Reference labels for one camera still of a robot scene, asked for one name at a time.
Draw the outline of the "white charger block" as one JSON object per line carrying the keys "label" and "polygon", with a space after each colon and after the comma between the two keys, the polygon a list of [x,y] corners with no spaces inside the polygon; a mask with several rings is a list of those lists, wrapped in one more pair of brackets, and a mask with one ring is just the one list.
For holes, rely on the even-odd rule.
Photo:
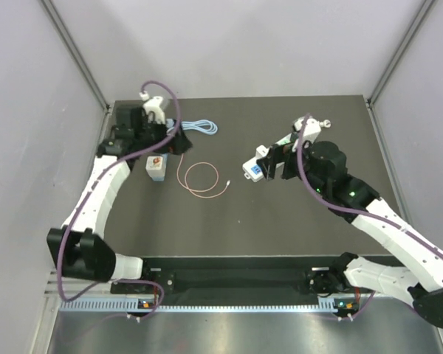
{"label": "white charger block", "polygon": [[267,156],[268,153],[269,153],[269,148],[265,147],[263,145],[260,145],[255,149],[255,158],[256,159],[263,159],[264,157]]}

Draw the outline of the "small white plug adapter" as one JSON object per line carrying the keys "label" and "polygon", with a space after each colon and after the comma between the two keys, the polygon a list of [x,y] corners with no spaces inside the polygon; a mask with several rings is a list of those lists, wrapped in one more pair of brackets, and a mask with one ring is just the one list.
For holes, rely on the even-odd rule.
{"label": "small white plug adapter", "polygon": [[148,156],[145,170],[154,181],[163,181],[167,167],[167,155]]}

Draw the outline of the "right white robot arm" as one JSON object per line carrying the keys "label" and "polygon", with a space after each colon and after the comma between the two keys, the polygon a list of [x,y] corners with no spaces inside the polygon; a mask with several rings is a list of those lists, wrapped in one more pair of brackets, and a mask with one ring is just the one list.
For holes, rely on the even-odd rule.
{"label": "right white robot arm", "polygon": [[298,177],[329,211],[372,237],[401,263],[386,266],[345,252],[330,268],[335,290],[358,287],[386,294],[443,328],[443,250],[401,219],[374,188],[349,174],[346,162],[345,153],[327,141],[275,144],[256,155],[265,179],[274,178],[282,164],[283,179]]}

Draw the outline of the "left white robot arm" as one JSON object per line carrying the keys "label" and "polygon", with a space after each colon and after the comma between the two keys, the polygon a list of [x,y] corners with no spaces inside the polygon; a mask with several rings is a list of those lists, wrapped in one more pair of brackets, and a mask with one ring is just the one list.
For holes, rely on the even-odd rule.
{"label": "left white robot arm", "polygon": [[124,105],[115,112],[109,137],[98,146],[91,175],[72,214],[51,228],[47,245],[62,277],[110,282],[126,280],[136,292],[152,286],[152,274],[140,257],[114,252],[104,240],[106,221],[117,194],[139,159],[154,146],[157,157],[181,155],[192,144],[175,122],[167,123],[162,97],[141,105]]}

